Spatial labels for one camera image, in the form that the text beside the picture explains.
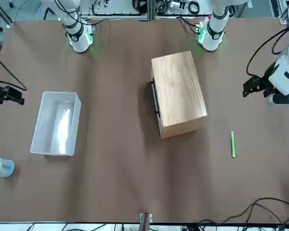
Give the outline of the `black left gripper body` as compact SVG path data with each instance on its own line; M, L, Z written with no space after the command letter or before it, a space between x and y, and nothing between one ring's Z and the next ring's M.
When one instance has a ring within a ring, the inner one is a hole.
M271 64L265 71L264 76L262 77L262 82L264 84L263 96L268 97L272 94L279 93L279 91L273 86L269 81L269 77L278 69L279 65Z

